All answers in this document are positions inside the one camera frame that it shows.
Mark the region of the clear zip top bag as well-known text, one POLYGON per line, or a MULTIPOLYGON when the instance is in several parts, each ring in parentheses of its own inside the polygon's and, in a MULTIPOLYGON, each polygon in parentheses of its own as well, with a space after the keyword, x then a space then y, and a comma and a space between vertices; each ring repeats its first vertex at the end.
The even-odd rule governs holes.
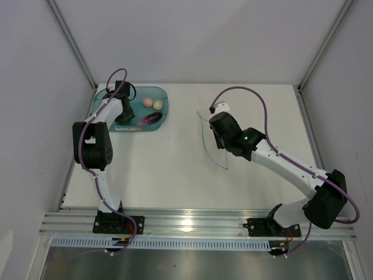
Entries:
POLYGON ((197 110, 200 121, 200 137, 202 139, 203 150, 207 158, 221 169, 228 170, 228 158, 225 149, 219 149, 210 127, 210 114, 208 110, 197 110))

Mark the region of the pink egg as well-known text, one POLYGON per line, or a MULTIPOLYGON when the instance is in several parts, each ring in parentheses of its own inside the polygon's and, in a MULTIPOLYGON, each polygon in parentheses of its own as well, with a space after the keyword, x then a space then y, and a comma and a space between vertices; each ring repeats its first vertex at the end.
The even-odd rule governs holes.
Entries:
POLYGON ((149 108, 153 106, 153 100, 151 98, 144 98, 142 103, 145 107, 149 108))

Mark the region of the white egg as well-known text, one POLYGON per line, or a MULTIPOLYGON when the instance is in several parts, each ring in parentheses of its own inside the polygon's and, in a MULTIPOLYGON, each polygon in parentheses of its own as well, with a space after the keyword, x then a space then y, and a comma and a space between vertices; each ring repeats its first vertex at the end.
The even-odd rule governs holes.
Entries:
POLYGON ((153 102, 153 108, 156 111, 160 111, 163 108, 163 102, 161 100, 156 100, 153 102))

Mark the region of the green bell pepper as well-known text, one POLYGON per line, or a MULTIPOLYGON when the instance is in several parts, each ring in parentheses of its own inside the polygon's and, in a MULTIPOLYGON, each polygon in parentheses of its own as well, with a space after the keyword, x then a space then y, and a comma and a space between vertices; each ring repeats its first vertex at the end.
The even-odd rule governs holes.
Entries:
POLYGON ((128 125, 131 121, 130 120, 120 120, 120 121, 117 121, 117 124, 118 125, 128 125))

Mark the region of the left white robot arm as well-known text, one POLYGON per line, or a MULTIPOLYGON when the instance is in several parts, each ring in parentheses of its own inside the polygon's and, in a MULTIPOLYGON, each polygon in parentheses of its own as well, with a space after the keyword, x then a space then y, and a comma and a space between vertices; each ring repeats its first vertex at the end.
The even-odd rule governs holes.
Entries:
POLYGON ((98 198, 98 210, 111 213, 106 227, 113 233, 121 233, 126 228, 126 218, 119 214, 121 199, 111 186, 108 166, 114 152, 109 128, 114 123, 125 125, 135 118, 131 107, 131 91, 136 96, 134 86, 129 82, 115 83, 115 89, 106 89, 100 106, 82 122, 75 122, 73 132, 73 154, 76 163, 93 179, 98 198))

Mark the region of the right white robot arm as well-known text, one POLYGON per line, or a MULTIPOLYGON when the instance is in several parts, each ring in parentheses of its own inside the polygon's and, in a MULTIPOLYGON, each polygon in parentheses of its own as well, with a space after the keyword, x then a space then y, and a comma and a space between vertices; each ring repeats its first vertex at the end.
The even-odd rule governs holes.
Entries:
POLYGON ((221 112, 209 120, 217 147, 236 157, 259 164, 297 187, 305 198, 291 204, 278 204, 268 215, 267 231, 280 235, 287 227, 311 222, 329 229, 345 206, 346 181, 343 173, 322 169, 306 172, 307 165, 270 147, 266 136, 254 128, 242 130, 234 117, 221 112))

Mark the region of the teal plastic bin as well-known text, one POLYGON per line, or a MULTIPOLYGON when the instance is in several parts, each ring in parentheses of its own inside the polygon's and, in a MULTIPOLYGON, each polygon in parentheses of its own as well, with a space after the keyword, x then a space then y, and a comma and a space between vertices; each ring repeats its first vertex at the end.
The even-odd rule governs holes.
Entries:
POLYGON ((92 111, 86 121, 91 124, 106 123, 109 131, 135 132, 157 130, 167 118, 168 97, 166 92, 160 87, 154 86, 134 86, 129 82, 121 85, 121 81, 116 81, 114 87, 106 86, 99 91, 95 98, 92 111), (130 101, 135 118, 128 125, 118 125, 115 119, 122 113, 121 98, 127 97, 130 101), (151 98, 154 101, 161 100, 163 108, 156 111, 153 106, 145 107, 142 103, 144 98, 151 98), (161 120, 152 125, 137 125, 143 117, 160 112, 163 114, 161 120))

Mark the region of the purple eggplant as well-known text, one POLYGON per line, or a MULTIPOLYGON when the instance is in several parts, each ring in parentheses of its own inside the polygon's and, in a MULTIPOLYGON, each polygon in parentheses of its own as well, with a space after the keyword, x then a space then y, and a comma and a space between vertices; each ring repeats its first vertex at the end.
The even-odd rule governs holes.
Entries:
POLYGON ((139 120, 137 125, 152 125, 159 122, 162 116, 163 114, 160 112, 151 113, 139 120))

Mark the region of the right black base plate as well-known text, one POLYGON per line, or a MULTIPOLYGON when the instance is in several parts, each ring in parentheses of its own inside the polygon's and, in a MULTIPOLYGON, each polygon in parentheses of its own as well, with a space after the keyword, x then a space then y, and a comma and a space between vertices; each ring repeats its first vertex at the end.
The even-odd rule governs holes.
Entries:
POLYGON ((301 237, 299 224, 284 228, 269 218, 248 218, 242 227, 250 237, 301 237))

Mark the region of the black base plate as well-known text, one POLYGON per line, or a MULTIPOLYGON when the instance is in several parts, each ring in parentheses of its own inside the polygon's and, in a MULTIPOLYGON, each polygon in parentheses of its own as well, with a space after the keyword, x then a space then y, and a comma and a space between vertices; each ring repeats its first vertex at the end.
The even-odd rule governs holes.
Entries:
POLYGON ((284 228, 269 218, 248 218, 242 227, 250 237, 301 237, 299 224, 284 228))
POLYGON ((93 233, 109 235, 129 235, 135 230, 133 222, 129 218, 115 214, 113 212, 97 211, 93 224, 93 233))

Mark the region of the aluminium mounting rail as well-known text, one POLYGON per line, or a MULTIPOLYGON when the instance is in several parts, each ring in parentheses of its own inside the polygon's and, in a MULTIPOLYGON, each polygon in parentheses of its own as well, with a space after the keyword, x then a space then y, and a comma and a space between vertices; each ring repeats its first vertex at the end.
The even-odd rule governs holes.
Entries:
MULTIPOLYGON (((264 218, 264 210, 205 210, 128 208, 125 213, 145 217, 144 237, 190 239, 247 238, 243 224, 248 218, 264 218)), ((40 235, 93 235, 94 208, 64 208, 47 212, 40 235)))

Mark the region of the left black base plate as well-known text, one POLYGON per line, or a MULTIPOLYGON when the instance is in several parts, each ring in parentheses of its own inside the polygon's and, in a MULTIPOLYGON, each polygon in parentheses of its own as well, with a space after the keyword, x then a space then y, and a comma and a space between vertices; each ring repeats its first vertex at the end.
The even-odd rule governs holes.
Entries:
POLYGON ((113 212, 97 211, 93 224, 93 233, 109 235, 129 235, 135 230, 133 222, 129 218, 115 214, 113 212))

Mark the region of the left aluminium frame post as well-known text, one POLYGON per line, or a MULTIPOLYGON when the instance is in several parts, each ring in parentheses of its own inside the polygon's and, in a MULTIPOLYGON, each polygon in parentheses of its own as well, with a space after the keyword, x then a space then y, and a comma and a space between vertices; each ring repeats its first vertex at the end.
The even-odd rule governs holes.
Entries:
POLYGON ((64 15, 62 14, 58 6, 57 1, 45 0, 44 2, 46 6, 48 7, 50 14, 55 20, 58 28, 60 29, 65 42, 67 43, 69 49, 71 50, 74 56, 74 59, 76 63, 78 64, 79 68, 81 69, 81 71, 83 72, 88 84, 90 85, 92 89, 97 89, 98 86, 97 86, 96 81, 93 78, 93 74, 87 65, 87 62, 74 38, 73 33, 71 32, 71 29, 64 15))

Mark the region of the aluminium frame post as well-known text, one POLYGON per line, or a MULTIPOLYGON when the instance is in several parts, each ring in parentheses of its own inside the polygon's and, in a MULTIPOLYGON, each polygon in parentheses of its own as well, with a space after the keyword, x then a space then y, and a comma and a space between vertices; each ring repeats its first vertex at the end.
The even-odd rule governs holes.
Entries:
POLYGON ((348 18, 350 12, 354 8, 357 1, 355 0, 345 0, 341 8, 339 9, 337 15, 335 16, 331 26, 328 28, 325 37, 323 38, 321 45, 319 46, 315 56, 313 57, 309 67, 305 71, 300 84, 297 86, 298 92, 301 94, 306 85, 311 80, 312 76, 315 74, 319 64, 322 62, 324 56, 330 49, 333 41, 335 40, 338 32, 342 29, 344 22, 348 18))
POLYGON ((71 29, 64 15, 62 14, 58 6, 57 1, 45 0, 44 2, 46 6, 48 7, 50 14, 55 20, 58 28, 60 29, 65 42, 67 43, 69 49, 71 50, 74 56, 74 59, 76 63, 78 64, 79 68, 81 69, 81 71, 83 72, 88 84, 90 85, 92 89, 97 89, 98 86, 97 86, 96 81, 93 78, 93 74, 87 65, 87 62, 74 38, 73 33, 71 32, 71 29))

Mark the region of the right aluminium frame post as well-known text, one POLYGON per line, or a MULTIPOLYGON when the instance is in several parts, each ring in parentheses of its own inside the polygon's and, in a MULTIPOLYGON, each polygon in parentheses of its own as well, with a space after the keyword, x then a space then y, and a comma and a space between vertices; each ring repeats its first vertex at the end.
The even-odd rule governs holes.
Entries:
POLYGON ((328 28, 325 37, 323 38, 321 45, 319 46, 315 56, 313 57, 309 67, 305 71, 300 84, 297 86, 298 92, 301 94, 306 85, 311 80, 312 76, 315 74, 319 64, 322 62, 324 56, 330 49, 333 41, 335 40, 338 32, 342 29, 344 22, 348 18, 350 12, 354 8, 357 1, 355 0, 345 0, 341 8, 339 9, 337 15, 335 16, 331 26, 328 28))

